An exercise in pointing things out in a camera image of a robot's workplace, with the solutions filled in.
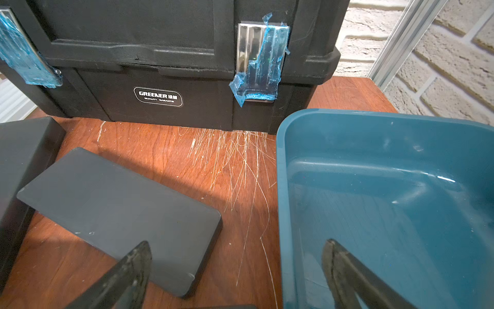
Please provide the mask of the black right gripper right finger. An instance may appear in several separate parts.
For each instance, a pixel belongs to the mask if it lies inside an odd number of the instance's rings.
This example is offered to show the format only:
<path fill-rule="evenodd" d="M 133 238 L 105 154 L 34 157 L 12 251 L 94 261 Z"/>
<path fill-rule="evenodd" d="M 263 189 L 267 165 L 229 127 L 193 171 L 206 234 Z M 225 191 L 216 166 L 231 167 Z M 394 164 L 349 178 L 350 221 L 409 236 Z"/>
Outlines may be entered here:
<path fill-rule="evenodd" d="M 322 251 L 322 269 L 335 308 L 414 308 L 334 239 Z"/>

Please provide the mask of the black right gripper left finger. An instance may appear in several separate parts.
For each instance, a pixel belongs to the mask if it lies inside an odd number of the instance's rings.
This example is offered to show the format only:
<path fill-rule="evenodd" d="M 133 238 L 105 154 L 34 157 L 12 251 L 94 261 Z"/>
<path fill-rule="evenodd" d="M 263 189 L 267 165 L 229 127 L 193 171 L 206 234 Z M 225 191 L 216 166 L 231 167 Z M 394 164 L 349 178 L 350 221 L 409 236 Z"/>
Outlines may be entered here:
<path fill-rule="evenodd" d="M 142 241 L 67 308 L 141 308 L 151 274 L 152 253 Z"/>

